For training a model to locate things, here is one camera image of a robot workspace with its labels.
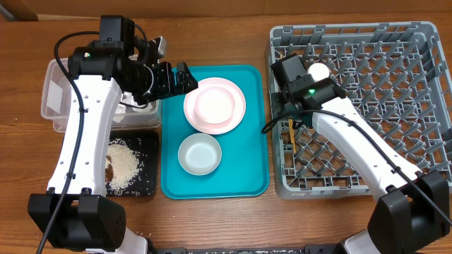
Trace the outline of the brown food piece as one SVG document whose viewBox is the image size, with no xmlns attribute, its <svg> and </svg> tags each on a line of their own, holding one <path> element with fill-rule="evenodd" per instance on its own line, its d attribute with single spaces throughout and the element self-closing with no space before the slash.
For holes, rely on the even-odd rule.
<svg viewBox="0 0 452 254">
<path fill-rule="evenodd" d="M 111 182 L 114 177 L 113 167 L 112 167 L 112 158 L 107 155 L 106 156 L 106 164 L 105 164 L 105 181 Z"/>
</svg>

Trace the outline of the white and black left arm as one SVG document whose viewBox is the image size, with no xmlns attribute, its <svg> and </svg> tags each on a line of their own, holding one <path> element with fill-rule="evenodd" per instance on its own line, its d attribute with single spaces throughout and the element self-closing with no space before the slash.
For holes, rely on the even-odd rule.
<svg viewBox="0 0 452 254">
<path fill-rule="evenodd" d="M 125 209 L 106 196 L 105 162 L 114 113 L 124 92 L 139 104 L 185 95 L 198 86 L 185 63 L 172 68 L 150 55 L 154 42 L 95 40 L 77 47 L 60 69 L 71 106 L 59 162 L 28 213 L 41 243 L 88 253 L 151 253 L 148 238 L 126 225 Z"/>
</svg>

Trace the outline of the grey bowl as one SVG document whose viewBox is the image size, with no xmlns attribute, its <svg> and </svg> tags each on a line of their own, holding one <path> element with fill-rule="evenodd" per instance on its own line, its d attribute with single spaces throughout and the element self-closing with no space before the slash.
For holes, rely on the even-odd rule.
<svg viewBox="0 0 452 254">
<path fill-rule="evenodd" d="M 221 159 L 222 149 L 219 142 L 205 133 L 190 135 L 178 149 L 180 166 L 194 176 L 204 176 L 215 171 Z"/>
</svg>

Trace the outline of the white rice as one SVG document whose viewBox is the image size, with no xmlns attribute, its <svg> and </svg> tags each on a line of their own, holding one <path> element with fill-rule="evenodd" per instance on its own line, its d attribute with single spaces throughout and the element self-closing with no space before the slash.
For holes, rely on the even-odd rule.
<svg viewBox="0 0 452 254">
<path fill-rule="evenodd" d="M 112 158 L 114 172 L 112 181 L 105 181 L 107 193 L 113 196 L 129 193 L 127 188 L 141 179 L 139 174 L 143 171 L 143 163 L 140 158 L 143 154 L 132 150 L 125 140 L 115 138 L 109 142 L 107 155 Z"/>
</svg>

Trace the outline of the white tissue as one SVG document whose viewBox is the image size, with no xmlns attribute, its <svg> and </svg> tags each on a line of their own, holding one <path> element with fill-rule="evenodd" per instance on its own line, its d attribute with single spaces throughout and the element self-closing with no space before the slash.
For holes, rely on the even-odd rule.
<svg viewBox="0 0 452 254">
<path fill-rule="evenodd" d="M 120 102 L 115 111 L 113 121 L 115 123 L 121 123 L 126 118 L 129 118 L 130 116 L 135 116 L 139 113 L 147 112 L 151 108 L 152 107 L 149 104 L 139 106 L 137 104 Z"/>
</svg>

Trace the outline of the white cup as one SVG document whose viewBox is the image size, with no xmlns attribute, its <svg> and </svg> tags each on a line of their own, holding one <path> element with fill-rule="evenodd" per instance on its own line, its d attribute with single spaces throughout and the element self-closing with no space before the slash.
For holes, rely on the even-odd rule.
<svg viewBox="0 0 452 254">
<path fill-rule="evenodd" d="M 308 67 L 307 73 L 312 76 L 315 82 L 330 76 L 330 70 L 324 63 L 313 63 Z"/>
</svg>

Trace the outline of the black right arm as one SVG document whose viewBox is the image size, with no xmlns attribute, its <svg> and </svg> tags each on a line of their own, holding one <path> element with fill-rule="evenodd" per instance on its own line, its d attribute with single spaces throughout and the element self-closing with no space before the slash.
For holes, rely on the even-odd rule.
<svg viewBox="0 0 452 254">
<path fill-rule="evenodd" d="M 416 253 L 450 233 L 446 179 L 437 171 L 423 173 L 399 155 L 334 80 L 314 82 L 306 75 L 276 82 L 282 111 L 262 131 L 281 119 L 301 118 L 340 151 L 376 201 L 366 229 L 341 241 L 336 253 Z"/>
</svg>

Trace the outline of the wooden chopstick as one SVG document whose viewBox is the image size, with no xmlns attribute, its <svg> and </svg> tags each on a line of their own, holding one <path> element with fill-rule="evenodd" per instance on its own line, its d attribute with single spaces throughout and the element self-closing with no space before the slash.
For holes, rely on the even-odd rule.
<svg viewBox="0 0 452 254">
<path fill-rule="evenodd" d="M 296 148 L 296 142 L 295 142 L 295 132 L 294 132 L 294 128 L 293 128 L 294 122 L 292 119 L 288 119 L 288 127 L 289 127 L 289 134 L 290 134 L 290 142 L 292 145 L 292 151 L 293 154 L 296 155 L 297 154 L 297 148 Z"/>
</svg>

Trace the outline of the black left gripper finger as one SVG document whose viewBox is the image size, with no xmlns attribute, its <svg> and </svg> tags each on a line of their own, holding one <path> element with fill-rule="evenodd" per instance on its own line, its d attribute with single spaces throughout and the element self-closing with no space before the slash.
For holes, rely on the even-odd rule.
<svg viewBox="0 0 452 254">
<path fill-rule="evenodd" d="M 174 85 L 175 95 L 185 95 L 193 90 L 193 78 L 186 72 L 177 72 Z"/>
<path fill-rule="evenodd" d="M 175 92 L 191 92 L 198 88 L 197 80 L 192 76 L 185 62 L 177 64 Z"/>
</svg>

